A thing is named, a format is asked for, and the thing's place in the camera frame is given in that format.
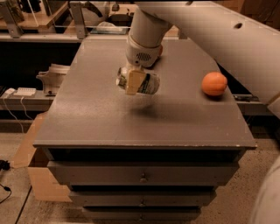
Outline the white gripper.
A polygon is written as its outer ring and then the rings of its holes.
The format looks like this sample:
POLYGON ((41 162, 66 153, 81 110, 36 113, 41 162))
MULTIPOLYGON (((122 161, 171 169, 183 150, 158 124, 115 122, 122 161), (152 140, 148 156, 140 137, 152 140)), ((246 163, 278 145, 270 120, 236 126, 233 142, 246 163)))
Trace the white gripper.
MULTIPOLYGON (((152 67, 159 58, 158 52, 163 38, 153 35, 132 35, 127 39, 126 58, 133 66, 152 67)), ((130 70, 125 94, 135 95, 141 87, 146 74, 143 71, 130 70)))

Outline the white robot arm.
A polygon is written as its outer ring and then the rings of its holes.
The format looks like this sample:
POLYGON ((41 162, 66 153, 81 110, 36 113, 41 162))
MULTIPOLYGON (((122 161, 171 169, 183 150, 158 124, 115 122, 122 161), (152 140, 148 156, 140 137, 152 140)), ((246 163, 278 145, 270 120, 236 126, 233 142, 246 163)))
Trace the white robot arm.
POLYGON ((126 57, 151 67, 176 26, 280 118, 280 33, 212 1, 138 2, 126 57))

